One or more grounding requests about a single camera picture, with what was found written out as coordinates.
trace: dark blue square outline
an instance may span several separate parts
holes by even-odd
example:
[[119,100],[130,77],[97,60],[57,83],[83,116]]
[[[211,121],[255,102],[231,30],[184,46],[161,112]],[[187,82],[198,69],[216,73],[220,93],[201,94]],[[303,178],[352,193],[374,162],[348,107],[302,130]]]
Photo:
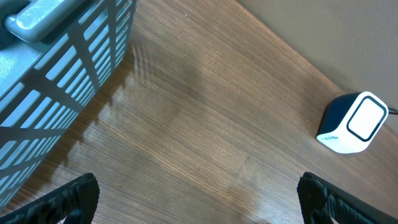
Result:
[[[377,104],[380,108],[382,108],[384,114],[383,114],[383,117],[382,117],[382,118],[380,119],[380,121],[378,122],[378,124],[376,125],[376,127],[373,129],[371,135],[370,135],[367,139],[363,139],[361,136],[357,135],[353,130],[351,130],[351,129],[348,127],[348,125],[349,125],[349,123],[351,122],[351,120],[353,119],[353,117],[354,117],[354,115],[356,114],[356,112],[358,111],[359,107],[362,105],[362,103],[363,103],[366,99],[370,99],[370,100],[373,101],[375,104]],[[381,124],[381,121],[382,121],[386,116],[387,116],[387,110],[386,110],[385,107],[383,107],[383,105],[381,105],[379,102],[377,102],[373,97],[371,97],[371,96],[365,96],[365,97],[362,99],[362,101],[359,103],[358,107],[355,109],[353,115],[352,115],[352,116],[350,117],[350,119],[348,120],[348,122],[347,122],[347,130],[348,130],[351,134],[353,134],[355,137],[359,138],[362,142],[367,142],[367,141],[369,141],[369,140],[373,137],[374,133],[375,133],[376,130],[379,128],[379,126],[380,126],[380,124]]]

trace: wood grain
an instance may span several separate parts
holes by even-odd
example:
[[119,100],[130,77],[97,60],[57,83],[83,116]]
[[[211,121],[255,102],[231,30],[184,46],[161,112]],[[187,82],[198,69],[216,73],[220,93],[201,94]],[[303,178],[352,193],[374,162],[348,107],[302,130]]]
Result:
[[342,93],[234,0],[142,0],[121,66],[7,209],[92,172],[95,223],[303,223],[311,171],[397,217],[396,136],[315,139]]

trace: wall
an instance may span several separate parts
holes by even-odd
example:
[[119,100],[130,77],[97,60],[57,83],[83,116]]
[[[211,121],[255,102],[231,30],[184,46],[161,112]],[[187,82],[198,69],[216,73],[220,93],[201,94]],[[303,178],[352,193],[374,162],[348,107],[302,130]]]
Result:
[[398,1],[238,1],[342,89],[398,108]]

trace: white and blue device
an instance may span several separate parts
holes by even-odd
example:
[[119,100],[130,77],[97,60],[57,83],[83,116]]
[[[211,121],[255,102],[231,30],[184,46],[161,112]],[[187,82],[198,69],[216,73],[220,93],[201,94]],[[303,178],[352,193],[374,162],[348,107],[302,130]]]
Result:
[[388,113],[387,105],[368,91],[339,96],[326,108],[317,140],[338,153],[361,152],[369,146]]

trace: power cord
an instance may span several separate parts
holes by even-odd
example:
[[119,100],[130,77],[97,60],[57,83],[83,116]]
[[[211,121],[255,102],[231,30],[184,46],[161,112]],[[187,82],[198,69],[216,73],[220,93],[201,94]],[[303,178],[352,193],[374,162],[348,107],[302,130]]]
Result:
[[389,110],[389,114],[398,115],[398,110],[397,109],[388,107],[388,110]]

